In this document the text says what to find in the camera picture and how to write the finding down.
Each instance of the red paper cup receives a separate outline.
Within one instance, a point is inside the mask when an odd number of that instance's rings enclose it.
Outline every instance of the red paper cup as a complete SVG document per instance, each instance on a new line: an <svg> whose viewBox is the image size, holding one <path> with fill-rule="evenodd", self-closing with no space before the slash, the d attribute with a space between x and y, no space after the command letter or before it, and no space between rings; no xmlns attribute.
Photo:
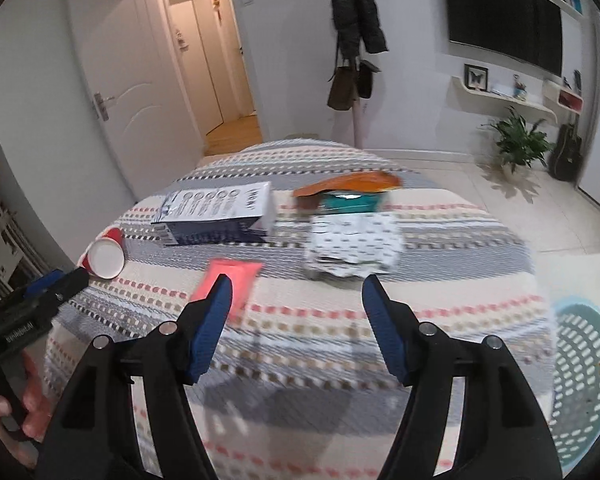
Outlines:
<svg viewBox="0 0 600 480"><path fill-rule="evenodd" d="M105 280L119 275L125 266L122 231L113 227L94 241L82 260L82 266L94 276Z"/></svg>

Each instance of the hand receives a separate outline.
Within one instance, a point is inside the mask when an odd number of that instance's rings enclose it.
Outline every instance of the hand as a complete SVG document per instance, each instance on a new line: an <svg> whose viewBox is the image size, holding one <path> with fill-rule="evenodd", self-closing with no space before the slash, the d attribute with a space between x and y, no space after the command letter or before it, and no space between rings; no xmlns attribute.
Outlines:
<svg viewBox="0 0 600 480"><path fill-rule="evenodd" d="M49 400L42 394L42 381L35 363L25 352L22 353L22 359L27 373L27 386L22 396L22 405L29 412L22 425L22 432L29 438L42 442L46 427L51 420L51 405ZM11 405L4 397L0 396L0 418L8 415L11 415ZM36 457L30 453L29 446L23 446L22 442L13 440L7 434L1 420L0 440L21 464L30 469L36 466Z"/></svg>

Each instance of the black coat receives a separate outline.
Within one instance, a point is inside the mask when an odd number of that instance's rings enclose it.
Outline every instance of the black coat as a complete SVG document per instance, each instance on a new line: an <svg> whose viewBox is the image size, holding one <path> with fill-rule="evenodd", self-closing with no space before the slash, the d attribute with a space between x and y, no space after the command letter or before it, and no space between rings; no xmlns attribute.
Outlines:
<svg viewBox="0 0 600 480"><path fill-rule="evenodd" d="M360 38L370 54L387 51L380 29L375 0L331 0L333 23L338 31L338 43L344 59L360 54Z"/></svg>

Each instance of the round table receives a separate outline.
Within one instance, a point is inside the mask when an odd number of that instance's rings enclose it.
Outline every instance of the round table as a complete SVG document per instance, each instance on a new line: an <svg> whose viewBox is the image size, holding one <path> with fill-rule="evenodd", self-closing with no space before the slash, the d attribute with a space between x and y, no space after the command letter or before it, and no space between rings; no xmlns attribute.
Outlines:
<svg viewBox="0 0 600 480"><path fill-rule="evenodd" d="M386 370L362 307L362 280L312 281L304 273L308 218L292 198L299 186L363 170L390 171L402 181L387 205L404 235L398 264L380 276L389 296L451 336L501 336L548 409L552 313L522 241L486 211L395 162L308 139L261 144L216 160L122 215L113 224L125 235L122 273L109 281L92 278L62 307L50 334L45 375L51 396L59 396L94 336L143 336L176 319L211 258L258 260L264 268L242 318L225 326L209 371L187 387L218 476L375 479L409 391ZM155 237L150 222L168 192L257 181L276 190L276 227L267 243L167 247ZM460 381L437 472L452 465ZM134 396L139 443L145 467L157 473L143 402Z"/></svg>

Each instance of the box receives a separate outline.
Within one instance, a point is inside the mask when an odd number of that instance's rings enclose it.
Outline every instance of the box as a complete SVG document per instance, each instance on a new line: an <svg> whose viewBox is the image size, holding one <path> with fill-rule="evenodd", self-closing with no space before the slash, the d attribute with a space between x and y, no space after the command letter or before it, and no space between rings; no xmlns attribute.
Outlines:
<svg viewBox="0 0 600 480"><path fill-rule="evenodd" d="M184 189L164 199L152 225L165 245L264 242L276 221L270 182Z"/></svg>

